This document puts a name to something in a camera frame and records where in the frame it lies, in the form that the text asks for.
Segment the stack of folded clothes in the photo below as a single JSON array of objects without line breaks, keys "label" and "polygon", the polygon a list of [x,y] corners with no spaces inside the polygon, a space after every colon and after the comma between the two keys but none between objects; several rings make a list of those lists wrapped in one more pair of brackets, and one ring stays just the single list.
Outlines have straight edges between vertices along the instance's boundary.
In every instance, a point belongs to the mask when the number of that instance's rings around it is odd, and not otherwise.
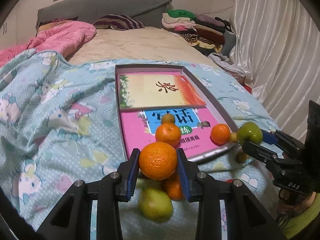
[{"label": "stack of folded clothes", "polygon": [[183,9],[168,10],[162,14],[162,25],[205,56],[212,53],[229,56],[236,45],[231,24],[219,17],[212,18]]}]

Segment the green lime fruit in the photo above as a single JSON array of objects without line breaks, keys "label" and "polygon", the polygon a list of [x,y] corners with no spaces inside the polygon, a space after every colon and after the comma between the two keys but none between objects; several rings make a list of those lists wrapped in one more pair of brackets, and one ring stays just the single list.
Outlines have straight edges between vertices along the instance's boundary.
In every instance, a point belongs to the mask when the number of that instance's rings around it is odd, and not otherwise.
[{"label": "green lime fruit", "polygon": [[237,132],[237,140],[242,146],[244,142],[249,141],[260,145],[263,141],[263,133],[259,126],[252,121],[245,122]]}]

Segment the striped purple pillow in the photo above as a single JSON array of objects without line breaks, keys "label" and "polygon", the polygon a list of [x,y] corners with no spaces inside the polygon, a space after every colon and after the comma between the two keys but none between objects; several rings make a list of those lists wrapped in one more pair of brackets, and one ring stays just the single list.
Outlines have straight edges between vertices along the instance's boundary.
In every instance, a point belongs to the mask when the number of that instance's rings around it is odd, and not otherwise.
[{"label": "striped purple pillow", "polygon": [[112,29],[120,31],[144,28],[144,24],[139,20],[135,20],[130,16],[118,14],[108,14],[103,16],[97,19],[93,25],[97,29]]}]

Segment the light blue cartoon quilt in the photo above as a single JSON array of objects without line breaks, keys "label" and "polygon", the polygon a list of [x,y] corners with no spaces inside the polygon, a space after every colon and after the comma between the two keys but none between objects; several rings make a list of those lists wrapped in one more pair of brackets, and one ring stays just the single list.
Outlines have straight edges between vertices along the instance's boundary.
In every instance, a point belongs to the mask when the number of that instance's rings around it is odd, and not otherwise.
[{"label": "light blue cartoon quilt", "polygon": [[[72,65],[52,50],[26,50],[1,68],[1,189],[34,230],[73,182],[100,180],[125,161],[115,69],[139,63],[184,66],[237,126],[254,121],[278,129],[263,106],[218,67],[127,59]],[[276,217],[278,189],[264,165],[253,159],[238,164],[232,152],[199,168],[218,180],[244,179]],[[120,204],[124,239],[194,239],[197,203],[174,202],[172,219],[149,221],[136,207],[144,181],[139,179],[129,203]]]}]

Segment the brown longan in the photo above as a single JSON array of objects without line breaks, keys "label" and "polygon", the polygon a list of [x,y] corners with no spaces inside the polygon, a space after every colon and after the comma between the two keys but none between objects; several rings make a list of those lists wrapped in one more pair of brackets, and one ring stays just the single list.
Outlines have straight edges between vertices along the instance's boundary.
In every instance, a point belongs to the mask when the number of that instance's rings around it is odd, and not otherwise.
[{"label": "brown longan", "polygon": [[237,142],[238,142],[237,133],[236,133],[236,132],[232,132],[232,133],[230,134],[229,140],[230,140],[230,142],[232,142],[232,143],[237,143]]},{"label": "brown longan", "polygon": [[236,155],[236,160],[238,163],[245,163],[248,159],[248,155],[244,152],[238,152]]}]

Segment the brown longan fruit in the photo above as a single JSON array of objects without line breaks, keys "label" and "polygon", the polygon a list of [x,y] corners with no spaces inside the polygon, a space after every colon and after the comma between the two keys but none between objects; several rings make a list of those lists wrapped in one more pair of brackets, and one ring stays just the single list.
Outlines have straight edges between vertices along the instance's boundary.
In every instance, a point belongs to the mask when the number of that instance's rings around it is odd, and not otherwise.
[{"label": "brown longan fruit", "polygon": [[161,118],[161,124],[165,124],[165,123],[173,123],[174,124],[175,117],[170,113],[163,115]]}]

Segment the pink exercise book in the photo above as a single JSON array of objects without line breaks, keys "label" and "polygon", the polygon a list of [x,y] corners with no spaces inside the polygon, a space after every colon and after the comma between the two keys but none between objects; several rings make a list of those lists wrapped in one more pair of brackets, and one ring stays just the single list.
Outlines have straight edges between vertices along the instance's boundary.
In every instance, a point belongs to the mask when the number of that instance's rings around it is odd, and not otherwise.
[{"label": "pink exercise book", "polygon": [[152,142],[182,148],[191,160],[212,153],[221,146],[211,139],[219,122],[207,108],[176,108],[122,112],[120,114],[126,154],[142,150]]}]

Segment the large orange tangerine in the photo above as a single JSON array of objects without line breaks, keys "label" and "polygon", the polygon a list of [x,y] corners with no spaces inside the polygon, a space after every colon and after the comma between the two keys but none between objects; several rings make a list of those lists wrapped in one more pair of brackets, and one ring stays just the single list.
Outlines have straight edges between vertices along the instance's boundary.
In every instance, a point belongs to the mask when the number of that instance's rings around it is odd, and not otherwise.
[{"label": "large orange tangerine", "polygon": [[139,154],[139,168],[144,176],[152,180],[168,179],[177,168],[175,148],[164,142],[146,145]]}]

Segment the pink quilt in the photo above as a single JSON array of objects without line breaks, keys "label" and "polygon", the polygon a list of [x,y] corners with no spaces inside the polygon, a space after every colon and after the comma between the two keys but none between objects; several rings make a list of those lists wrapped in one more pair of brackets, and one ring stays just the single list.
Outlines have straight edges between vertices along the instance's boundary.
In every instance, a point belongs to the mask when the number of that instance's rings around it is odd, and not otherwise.
[{"label": "pink quilt", "polygon": [[94,25],[81,21],[69,21],[43,30],[24,44],[1,50],[1,66],[4,66],[25,50],[36,52],[54,50],[63,57],[73,54],[79,47],[91,41],[97,33]]}]

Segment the white wardrobe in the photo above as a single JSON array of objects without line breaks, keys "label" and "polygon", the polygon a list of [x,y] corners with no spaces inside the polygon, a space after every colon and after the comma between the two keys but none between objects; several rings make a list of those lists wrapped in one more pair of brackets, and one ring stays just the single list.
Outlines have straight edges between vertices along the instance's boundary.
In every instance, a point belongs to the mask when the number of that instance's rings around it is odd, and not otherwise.
[{"label": "white wardrobe", "polygon": [[12,9],[9,16],[1,26],[0,49],[7,49],[17,44],[17,5]]}]

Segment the cream orange book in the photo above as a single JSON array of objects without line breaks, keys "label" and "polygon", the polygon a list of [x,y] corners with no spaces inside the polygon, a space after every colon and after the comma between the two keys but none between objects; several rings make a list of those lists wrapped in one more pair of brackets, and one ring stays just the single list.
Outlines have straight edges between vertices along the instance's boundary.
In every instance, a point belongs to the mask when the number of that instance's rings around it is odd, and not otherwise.
[{"label": "cream orange book", "polygon": [[118,76],[121,109],[204,107],[203,98],[180,74],[121,74]]}]

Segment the shallow grey cardboard box tray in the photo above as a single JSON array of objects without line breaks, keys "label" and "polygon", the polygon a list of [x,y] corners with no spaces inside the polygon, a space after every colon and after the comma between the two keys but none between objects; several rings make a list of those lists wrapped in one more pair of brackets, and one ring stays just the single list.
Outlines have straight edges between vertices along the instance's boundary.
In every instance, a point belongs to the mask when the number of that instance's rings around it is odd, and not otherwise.
[{"label": "shallow grey cardboard box tray", "polygon": [[213,94],[187,68],[154,64],[116,67],[119,126],[125,157],[156,140],[156,129],[166,114],[180,128],[182,148],[190,161],[205,163],[236,148],[233,142],[215,144],[215,125],[238,130]]}]

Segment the beige bed sheet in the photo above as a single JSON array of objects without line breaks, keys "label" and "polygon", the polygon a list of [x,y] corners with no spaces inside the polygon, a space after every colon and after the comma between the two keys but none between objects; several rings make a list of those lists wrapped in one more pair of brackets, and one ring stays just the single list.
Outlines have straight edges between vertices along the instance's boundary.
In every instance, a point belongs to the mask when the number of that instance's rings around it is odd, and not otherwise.
[{"label": "beige bed sheet", "polygon": [[132,30],[98,29],[95,37],[69,57],[71,64],[133,59],[183,61],[215,66],[181,36],[155,27]]}]

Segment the white satin curtain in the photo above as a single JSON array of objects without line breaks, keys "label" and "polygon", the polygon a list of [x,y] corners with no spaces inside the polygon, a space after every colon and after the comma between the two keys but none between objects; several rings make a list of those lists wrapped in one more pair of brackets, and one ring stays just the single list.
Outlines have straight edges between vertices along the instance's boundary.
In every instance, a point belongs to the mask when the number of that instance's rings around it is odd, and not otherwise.
[{"label": "white satin curtain", "polygon": [[299,0],[235,0],[235,60],[253,96],[285,133],[304,140],[319,102],[319,30]]}]

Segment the small orange tangerine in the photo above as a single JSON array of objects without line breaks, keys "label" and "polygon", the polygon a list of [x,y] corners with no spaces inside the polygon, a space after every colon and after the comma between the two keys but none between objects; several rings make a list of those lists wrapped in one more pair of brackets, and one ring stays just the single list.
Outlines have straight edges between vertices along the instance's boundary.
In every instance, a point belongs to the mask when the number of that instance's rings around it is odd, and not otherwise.
[{"label": "small orange tangerine", "polygon": [[217,124],[212,128],[210,138],[216,145],[224,145],[230,140],[230,129],[226,124]]}]

